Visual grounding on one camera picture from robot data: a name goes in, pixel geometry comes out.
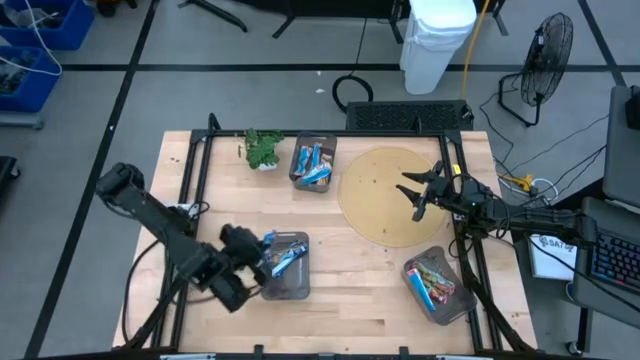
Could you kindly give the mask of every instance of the yellow cable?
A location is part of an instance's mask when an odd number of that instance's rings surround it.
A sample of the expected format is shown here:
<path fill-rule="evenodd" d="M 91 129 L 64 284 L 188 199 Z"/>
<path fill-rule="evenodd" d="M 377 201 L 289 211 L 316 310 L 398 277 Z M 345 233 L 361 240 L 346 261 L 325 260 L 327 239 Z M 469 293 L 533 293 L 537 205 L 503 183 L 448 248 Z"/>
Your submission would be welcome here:
<path fill-rule="evenodd" d="M 462 76 L 462 91 L 460 93 L 460 99 L 462 100 L 465 100 L 467 97 L 467 75 L 469 72 L 469 62 L 471 61 L 473 47 L 476 45 L 476 38 L 478 37 L 478 33 L 480 32 L 480 26 L 482 26 L 482 21 L 484 20 L 484 15 L 487 13 L 487 8 L 489 7 L 490 1 L 491 0 L 484 0 L 484 6 L 482 7 L 482 12 L 480 13 L 480 20 L 478 20 L 475 29 L 473 29 L 471 44 L 469 45 L 469 49 L 467 50 L 467 57 L 464 60 L 464 75 Z"/>

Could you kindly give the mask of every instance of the white trash can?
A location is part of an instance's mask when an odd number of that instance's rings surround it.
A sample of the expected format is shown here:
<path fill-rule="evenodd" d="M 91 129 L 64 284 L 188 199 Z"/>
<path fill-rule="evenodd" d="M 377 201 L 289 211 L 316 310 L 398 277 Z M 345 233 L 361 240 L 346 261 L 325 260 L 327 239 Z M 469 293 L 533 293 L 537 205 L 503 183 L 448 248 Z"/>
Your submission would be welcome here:
<path fill-rule="evenodd" d="M 435 90 L 453 54 L 473 30 L 473 0 L 410 0 L 402 46 L 404 87 L 414 95 Z"/>

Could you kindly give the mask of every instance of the gray plastic tray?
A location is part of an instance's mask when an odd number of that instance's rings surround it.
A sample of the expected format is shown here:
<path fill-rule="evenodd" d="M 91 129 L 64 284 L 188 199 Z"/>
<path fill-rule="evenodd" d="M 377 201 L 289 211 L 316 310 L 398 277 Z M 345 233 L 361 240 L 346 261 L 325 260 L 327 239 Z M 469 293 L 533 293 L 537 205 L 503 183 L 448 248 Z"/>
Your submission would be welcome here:
<path fill-rule="evenodd" d="M 326 185 L 302 185 L 296 181 L 297 176 L 294 175 L 296 172 L 296 167 L 298 166 L 298 156 L 300 154 L 301 146 L 310 146 L 313 147 L 315 144 L 320 144 L 322 154 L 331 155 L 331 167 L 333 168 L 333 163 L 336 161 L 336 147 L 338 145 L 338 139 L 335 135 L 324 134 L 324 133 L 315 133 L 309 131 L 303 131 L 298 134 L 298 140 L 296 140 L 296 147 L 293 151 L 293 158 L 291 159 L 291 167 L 289 168 L 289 179 L 293 181 L 293 186 L 298 190 L 305 191 L 313 191 L 317 193 L 324 193 L 329 191 L 329 186 L 331 185 L 331 174 L 329 174 L 329 179 Z M 307 162 L 307 170 L 311 168 L 311 161 Z"/>
<path fill-rule="evenodd" d="M 281 277 L 270 279 L 262 288 L 265 300 L 302 300 L 309 296 L 311 286 L 309 282 L 309 235 L 303 232 L 276 232 L 271 244 L 271 250 L 288 249 L 291 243 L 299 240 L 307 246 L 305 256 L 294 261 L 287 267 Z"/>
<path fill-rule="evenodd" d="M 429 309 L 427 309 L 427 306 L 420 300 L 420 295 L 413 290 L 413 287 L 409 282 L 407 271 L 411 269 L 411 264 L 415 261 L 422 263 L 429 270 L 438 272 L 447 280 L 453 282 L 456 286 L 455 292 L 453 295 L 449 296 L 446 304 L 435 303 L 436 311 L 434 312 L 430 312 Z M 462 285 L 462 282 L 458 279 L 455 272 L 447 262 L 444 255 L 444 249 L 440 246 L 434 246 L 418 256 L 413 257 L 404 263 L 402 270 L 402 278 L 409 287 L 409 290 L 411 290 L 413 297 L 420 305 L 422 312 L 424 312 L 427 318 L 432 322 L 443 326 L 449 325 L 460 316 L 476 308 L 476 297 Z"/>

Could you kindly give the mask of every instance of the plastic bin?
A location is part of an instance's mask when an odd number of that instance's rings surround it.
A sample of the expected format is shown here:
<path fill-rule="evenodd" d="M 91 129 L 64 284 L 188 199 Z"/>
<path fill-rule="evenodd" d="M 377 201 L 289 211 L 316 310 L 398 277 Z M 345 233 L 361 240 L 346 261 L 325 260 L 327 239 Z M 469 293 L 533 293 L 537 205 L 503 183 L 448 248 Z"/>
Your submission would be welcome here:
<path fill-rule="evenodd" d="M 413 94 L 435 90 L 453 54 L 476 21 L 473 0 L 411 0 L 411 16 L 402 46 L 400 69 Z"/>
<path fill-rule="evenodd" d="M 45 51 L 37 47 L 0 46 L 0 56 L 5 59 L 17 57 L 23 51 L 33 52 L 36 58 L 31 67 L 37 70 L 57 72 L 58 67 L 47 56 Z M 60 76 L 27 72 L 13 94 L 0 94 L 0 110 L 38 112 L 42 109 L 49 93 Z"/>
<path fill-rule="evenodd" d="M 444 276 L 447 280 L 453 282 L 456 289 L 453 295 L 448 297 L 446 304 L 435 304 L 436 310 L 430 312 L 426 305 L 422 302 L 420 295 L 414 290 L 413 286 L 407 276 L 407 271 L 411 269 L 411 264 L 419 262 L 427 267 L 429 270 L 435 271 L 438 274 Z M 415 256 L 411 260 L 407 261 L 402 267 L 402 278 L 409 287 L 414 298 L 418 302 L 420 309 L 427 316 L 427 318 L 438 325 L 448 325 L 460 316 L 468 313 L 476 308 L 477 301 L 473 294 L 471 294 L 458 279 L 455 272 L 447 262 L 444 255 L 444 249 L 440 246 L 434 246 L 427 251 Z"/>
<path fill-rule="evenodd" d="M 296 147 L 293 151 L 293 158 L 291 159 L 291 168 L 289 168 L 289 179 L 293 181 L 293 186 L 298 190 L 305 191 L 313 191 L 317 193 L 324 193 L 329 191 L 329 186 L 331 185 L 331 176 L 333 175 L 333 171 L 329 174 L 329 179 L 326 185 L 303 185 L 296 181 L 297 176 L 294 175 L 296 172 L 296 167 L 298 165 L 298 156 L 300 154 L 301 146 L 310 146 L 313 147 L 315 144 L 320 144 L 321 154 L 331 155 L 331 168 L 333 169 L 333 163 L 336 161 L 336 147 L 338 146 L 338 139 L 331 134 L 322 134 L 322 133 L 314 133 L 303 131 L 298 134 L 298 139 L 296 140 Z M 307 163 L 307 170 L 311 167 L 311 161 Z"/>
<path fill-rule="evenodd" d="M 7 0 L 5 4 L 15 10 L 24 10 L 24 0 Z M 60 6 L 68 8 L 66 17 L 56 29 L 38 29 L 42 40 L 51 50 L 78 50 L 87 35 L 93 12 L 81 0 L 30 0 L 31 8 Z M 0 27 L 0 36 L 15 46 L 38 46 L 40 40 L 33 28 Z"/>
<path fill-rule="evenodd" d="M 271 250 L 279 251 L 288 249 L 294 241 L 300 241 L 307 246 L 305 256 L 292 262 L 281 277 L 271 278 L 262 288 L 262 297 L 265 300 L 302 300 L 311 292 L 309 281 L 309 235 L 303 232 L 276 232 L 276 237 L 271 245 Z"/>

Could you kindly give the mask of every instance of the round wooden board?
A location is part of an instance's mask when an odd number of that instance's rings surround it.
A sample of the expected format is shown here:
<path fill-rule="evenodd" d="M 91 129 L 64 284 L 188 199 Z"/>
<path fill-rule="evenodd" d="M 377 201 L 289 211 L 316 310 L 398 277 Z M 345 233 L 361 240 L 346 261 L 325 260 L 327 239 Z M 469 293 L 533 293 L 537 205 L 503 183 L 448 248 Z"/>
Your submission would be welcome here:
<path fill-rule="evenodd" d="M 443 224 L 446 212 L 428 205 L 420 222 L 411 220 L 413 207 L 396 184 L 423 193 L 425 185 L 402 172 L 425 172 L 427 159 L 403 148 L 382 147 L 358 156 L 340 178 L 338 198 L 342 213 L 360 235 L 390 247 L 408 247 L 427 241 Z"/>

